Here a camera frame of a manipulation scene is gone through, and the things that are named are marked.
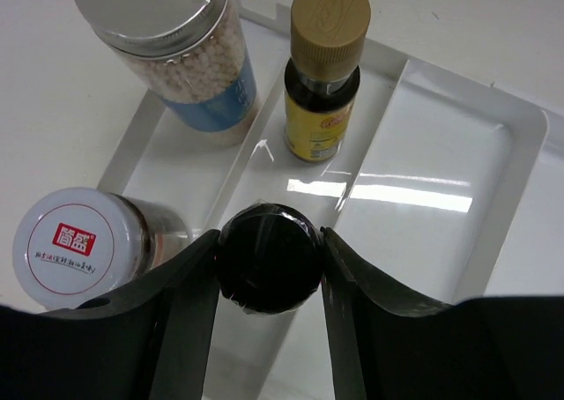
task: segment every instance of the blue label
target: blue label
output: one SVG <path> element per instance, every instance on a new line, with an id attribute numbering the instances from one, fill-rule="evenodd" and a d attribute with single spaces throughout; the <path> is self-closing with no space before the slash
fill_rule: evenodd
<path id="1" fill-rule="evenodd" d="M 200 103 L 177 103 L 162 101 L 175 111 L 181 120 L 200 131 L 222 131 L 239 123 L 253 105 L 256 97 L 256 83 L 250 66 L 249 54 L 239 77 L 222 93 Z"/>

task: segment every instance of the silver lid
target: silver lid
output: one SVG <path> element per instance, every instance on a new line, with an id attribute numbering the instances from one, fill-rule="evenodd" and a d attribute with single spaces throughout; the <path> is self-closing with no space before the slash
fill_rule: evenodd
<path id="1" fill-rule="evenodd" d="M 134 56 L 168 56 L 200 41 L 227 0 L 75 0 L 94 32 Z"/>

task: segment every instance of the metal lid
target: metal lid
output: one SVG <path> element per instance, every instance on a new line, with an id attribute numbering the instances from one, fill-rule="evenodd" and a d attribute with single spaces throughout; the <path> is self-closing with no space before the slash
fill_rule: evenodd
<path id="1" fill-rule="evenodd" d="M 23 217 L 12 247 L 22 288 L 48 309 L 77 307 L 129 282 L 143 260 L 143 230 L 116 196 L 62 189 Z"/>
<path id="2" fill-rule="evenodd" d="M 359 64 L 369 24 L 368 0 L 293 0 L 293 63 L 319 81 L 349 76 Z"/>
<path id="3" fill-rule="evenodd" d="M 145 57 L 194 45 L 221 18 L 226 0 L 75 0 L 94 32 L 113 48 Z"/>

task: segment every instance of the red circle outline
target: red circle outline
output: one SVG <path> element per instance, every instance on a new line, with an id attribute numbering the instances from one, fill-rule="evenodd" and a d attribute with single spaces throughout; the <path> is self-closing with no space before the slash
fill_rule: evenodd
<path id="1" fill-rule="evenodd" d="M 46 287 L 35 275 L 35 273 L 33 272 L 33 268 L 32 268 L 32 263 L 29 260 L 29 245 L 32 242 L 32 236 L 33 233 L 35 232 L 35 229 L 37 228 L 37 226 L 42 222 L 43 219 L 45 219 L 45 217 L 47 217 L 49 215 L 49 213 L 56 211 L 57 209 L 60 208 L 64 208 L 66 206 L 84 206 L 85 208 L 88 209 L 92 209 L 94 212 L 96 212 L 98 215 L 100 215 L 102 217 L 102 219 L 104 219 L 104 222 L 106 222 L 106 225 L 108 226 L 110 235 L 112 236 L 112 257 L 109 260 L 109 264 L 108 264 L 108 268 L 106 269 L 106 272 L 104 272 L 104 275 L 102 275 L 100 277 L 100 279 L 98 279 L 98 281 L 96 281 L 94 284 L 90 285 L 89 287 L 85 288 L 84 290 L 80 291 L 80 292 L 75 292 L 75 293 L 59 293 L 56 292 L 55 290 L 51 290 L 50 288 Z M 115 254 L 115 239 L 114 239 L 114 232 L 112 231 L 112 227 L 110 226 L 110 224 L 108 223 L 108 220 L 104 218 L 104 216 L 99 213 L 98 211 L 96 211 L 92 206 L 88 206 L 87 204 L 61 204 L 60 206 L 57 206 L 56 208 L 50 210 L 49 212 L 47 212 L 45 215 L 43 215 L 39 221 L 37 221 L 37 224 L 35 224 L 35 226 L 33 227 L 32 232 L 29 234 L 29 240 L 27 241 L 27 250 L 26 250 L 26 254 L 27 254 L 27 266 L 29 267 L 29 270 L 31 271 L 33 277 L 35 278 L 35 281 L 38 282 L 38 284 L 43 287 L 45 290 L 47 290 L 48 292 L 52 292 L 54 294 L 59 294 L 61 296 L 74 296 L 75 294 L 81 294 L 84 292 L 87 292 L 88 290 L 90 290 L 91 288 L 93 288 L 95 285 L 97 285 L 108 273 L 110 266 L 112 266 L 112 262 L 114 261 L 114 254 Z"/>

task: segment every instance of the glass jar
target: glass jar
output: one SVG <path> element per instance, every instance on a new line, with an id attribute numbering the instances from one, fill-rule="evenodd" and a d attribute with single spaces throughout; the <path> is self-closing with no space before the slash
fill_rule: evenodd
<path id="1" fill-rule="evenodd" d="M 23 217 L 12 248 L 24 290 L 47 309 L 77 307 L 180 253 L 186 228 L 168 208 L 96 189 L 62 189 Z"/>
<path id="2" fill-rule="evenodd" d="M 214 144 L 239 144 L 258 111 L 234 0 L 75 0 L 94 32 Z"/>

